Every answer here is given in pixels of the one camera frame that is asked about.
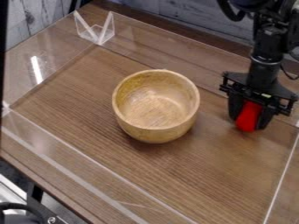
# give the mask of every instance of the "screw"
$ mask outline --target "screw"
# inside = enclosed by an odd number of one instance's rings
[[[55,217],[51,217],[49,219],[48,219],[48,224],[53,224],[56,222],[56,218]]]

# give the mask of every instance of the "clear plastic piece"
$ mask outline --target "clear plastic piece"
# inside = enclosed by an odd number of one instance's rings
[[[87,39],[96,45],[101,46],[115,36],[115,21],[112,12],[107,15],[104,26],[99,26],[97,24],[89,26],[76,11],[73,12],[73,17],[77,33],[83,39]]]

